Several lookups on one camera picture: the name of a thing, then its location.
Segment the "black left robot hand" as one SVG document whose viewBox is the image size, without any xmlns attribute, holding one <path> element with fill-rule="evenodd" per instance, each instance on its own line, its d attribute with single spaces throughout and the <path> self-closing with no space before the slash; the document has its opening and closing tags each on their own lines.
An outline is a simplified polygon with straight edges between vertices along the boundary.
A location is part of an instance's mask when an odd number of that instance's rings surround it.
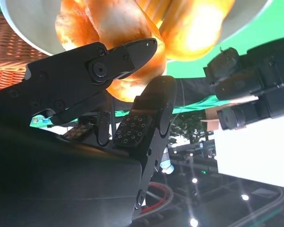
<svg viewBox="0 0 284 227">
<path fill-rule="evenodd" d="M 204 67 L 204 73 L 219 100 L 257 97 L 219 110 L 223 130 L 284 116 L 284 38 L 259 45 L 244 55 L 234 48 L 222 50 Z"/>
</svg>

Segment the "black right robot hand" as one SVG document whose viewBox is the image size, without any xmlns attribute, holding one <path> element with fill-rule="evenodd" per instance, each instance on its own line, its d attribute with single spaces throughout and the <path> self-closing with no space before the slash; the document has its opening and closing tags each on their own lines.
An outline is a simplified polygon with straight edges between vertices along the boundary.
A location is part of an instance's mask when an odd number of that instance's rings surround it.
<svg viewBox="0 0 284 227">
<path fill-rule="evenodd" d="M 154 38 L 95 42 L 27 65 L 0 90 L 0 227 L 127 227 L 167 144 L 176 81 L 158 76 L 113 139 L 104 91 L 144 66 Z"/>
</svg>

